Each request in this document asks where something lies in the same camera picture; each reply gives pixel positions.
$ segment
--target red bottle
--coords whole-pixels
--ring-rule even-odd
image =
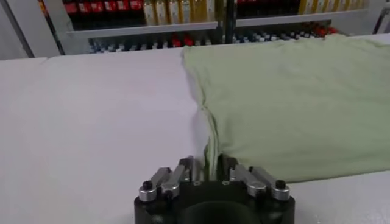
[[[116,1],[114,0],[103,0],[104,3],[104,9],[105,9],[105,17],[106,21],[108,21],[108,25],[111,26],[118,26],[118,17],[117,17],[117,8],[116,8]]]
[[[92,25],[92,8],[89,0],[77,0],[83,29],[90,29]]]
[[[192,40],[192,38],[190,36],[188,36],[188,35],[185,36],[184,45],[187,45],[189,47],[194,45],[194,41]]]
[[[132,24],[145,24],[143,1],[130,0]]]
[[[93,14],[94,27],[106,27],[107,21],[104,12],[104,3],[102,0],[91,0],[91,9]]]
[[[71,19],[73,29],[81,29],[80,12],[75,0],[62,0],[66,13]]]
[[[118,9],[118,19],[121,25],[128,25],[131,21],[130,1],[117,0],[116,8]]]

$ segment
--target white table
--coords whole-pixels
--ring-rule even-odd
[[[207,143],[180,54],[54,57],[0,76],[22,83],[0,97],[0,223],[132,223],[142,181]],[[389,184],[390,172],[292,184],[296,224],[390,223]]]

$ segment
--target shelf rack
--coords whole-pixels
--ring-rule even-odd
[[[171,24],[162,26],[140,26],[140,27],[125,27],[113,29],[96,29],[83,31],[68,31],[68,38],[97,38],[97,37],[114,37],[124,35],[138,35],[149,33],[165,33],[165,32],[180,32],[191,30],[210,30],[215,29],[218,22],[205,23],[187,23],[187,24]]]
[[[294,15],[294,16],[277,16],[277,17],[265,17],[265,18],[253,18],[253,19],[238,19],[236,20],[236,27],[323,21],[323,20],[331,20],[336,18],[337,19],[348,18],[350,16],[364,16],[367,12],[368,12],[367,9],[359,9],[359,10],[344,11],[344,12],[330,12],[330,13],[305,14],[305,15]]]

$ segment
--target bottled drink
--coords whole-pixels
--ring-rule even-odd
[[[105,20],[104,4],[102,0],[91,0],[92,19],[94,27],[105,27],[107,25]]]
[[[168,2],[169,20],[171,24],[179,24],[179,3],[177,0],[169,0]]]
[[[207,21],[215,20],[215,0],[206,0]]]
[[[191,4],[190,0],[180,0],[180,20],[182,23],[191,22]]]
[[[116,0],[118,23],[128,25],[131,21],[129,0]]]
[[[155,4],[158,25],[167,25],[168,19],[166,15],[166,7],[164,0],[156,0]]]
[[[193,6],[194,21],[204,21],[206,16],[206,0],[193,0]]]
[[[77,0],[80,18],[82,21],[82,28],[89,29],[92,28],[92,8],[89,0]]]
[[[80,12],[75,0],[62,0],[66,13],[68,14],[74,30],[80,30]]]
[[[144,17],[146,25],[156,25],[155,9],[151,0],[144,0]]]
[[[142,0],[130,0],[132,24],[145,24]]]
[[[106,11],[107,21],[111,26],[118,25],[118,17],[116,16],[116,2],[114,0],[104,0],[104,9]]]

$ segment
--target bottle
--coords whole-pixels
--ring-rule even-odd
[[[145,24],[142,0],[130,0],[131,24]]]
[[[74,0],[62,0],[66,13],[68,14],[74,30],[80,30],[80,12]]]
[[[155,9],[151,0],[144,0],[144,17],[146,25],[156,25]]]
[[[333,12],[335,7],[335,0],[325,0],[324,12]]]
[[[118,24],[120,25],[128,25],[131,23],[131,14],[130,14],[130,4],[129,0],[116,0],[116,8]]]
[[[180,21],[181,23],[191,22],[191,4],[190,0],[180,0]]]
[[[179,3],[177,0],[169,0],[168,2],[169,20],[171,24],[179,24]]]
[[[314,13],[323,13],[325,0],[314,0],[313,2],[313,12]]]
[[[121,51],[125,51],[125,45],[124,44],[119,44],[119,49]]]
[[[299,14],[311,14],[313,9],[313,0],[301,0],[299,5]]]
[[[206,14],[207,21],[215,21],[215,0],[206,0]]]
[[[93,14],[93,26],[94,27],[105,27],[105,12],[104,4],[102,0],[91,0],[91,9]]]
[[[193,0],[193,15],[195,22],[203,22],[206,15],[206,0]]]
[[[104,0],[104,9],[106,11],[107,24],[117,26],[118,18],[116,16],[116,2],[114,0]]]
[[[357,0],[349,0],[348,9],[347,10],[355,10],[357,8]]]
[[[92,8],[89,0],[77,0],[83,29],[92,28]]]
[[[167,25],[168,18],[166,15],[166,10],[165,10],[166,7],[165,7],[164,0],[156,0],[155,8],[156,8],[158,25]]]
[[[347,0],[338,0],[337,1],[337,11],[345,11],[347,10]]]
[[[194,45],[194,41],[193,41],[193,39],[192,39],[190,36],[186,35],[186,36],[184,37],[184,44],[185,44],[186,46],[191,47],[191,46]]]

